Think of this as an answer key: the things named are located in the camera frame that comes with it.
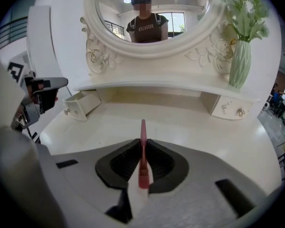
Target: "backpack strap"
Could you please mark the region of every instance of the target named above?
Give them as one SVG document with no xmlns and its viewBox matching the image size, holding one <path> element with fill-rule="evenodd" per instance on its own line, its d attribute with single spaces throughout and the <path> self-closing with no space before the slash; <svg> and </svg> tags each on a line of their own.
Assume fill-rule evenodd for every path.
<svg viewBox="0 0 285 228">
<path fill-rule="evenodd" d="M 155 15 L 156 22 L 157 22 L 158 26 L 160 27 L 161 22 L 162 22 L 161 16 L 158 13 L 154 13 L 154 15 Z"/>
<path fill-rule="evenodd" d="M 136 27 L 136 18 L 131 21 L 132 30 L 135 30 L 135 27 Z"/>
</svg>

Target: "vase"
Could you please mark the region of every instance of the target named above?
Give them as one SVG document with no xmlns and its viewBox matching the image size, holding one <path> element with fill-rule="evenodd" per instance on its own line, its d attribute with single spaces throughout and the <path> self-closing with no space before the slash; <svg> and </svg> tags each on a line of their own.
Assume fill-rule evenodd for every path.
<svg viewBox="0 0 285 228">
<path fill-rule="evenodd" d="M 240 89 L 245 83 L 251 65 L 251 47 L 246 41 L 239 40 L 233 54 L 229 84 Z"/>
</svg>

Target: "ceiling light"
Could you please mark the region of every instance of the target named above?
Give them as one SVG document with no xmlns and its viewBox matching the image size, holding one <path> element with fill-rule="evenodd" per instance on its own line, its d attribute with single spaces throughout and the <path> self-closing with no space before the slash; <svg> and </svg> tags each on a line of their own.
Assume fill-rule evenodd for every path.
<svg viewBox="0 0 285 228">
<path fill-rule="evenodd" d="M 123 0 L 124 3 L 130 3 L 131 0 Z"/>
</svg>

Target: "pink handle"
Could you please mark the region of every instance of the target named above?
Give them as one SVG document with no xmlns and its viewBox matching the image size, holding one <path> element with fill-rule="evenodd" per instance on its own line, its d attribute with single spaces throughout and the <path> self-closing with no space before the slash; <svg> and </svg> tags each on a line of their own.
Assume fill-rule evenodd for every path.
<svg viewBox="0 0 285 228">
<path fill-rule="evenodd" d="M 140 160 L 139 176 L 138 176 L 138 185 L 141 189 L 149 188 L 149 170 L 148 170 L 148 162 L 146 159 L 146 145 L 147 145 L 146 121 L 142 119 L 142 128 L 141 128 L 142 156 Z"/>
<path fill-rule="evenodd" d="M 142 119 L 142 128 L 141 128 L 141 146 L 147 145 L 147 130 L 146 130 L 146 121 Z"/>
</svg>

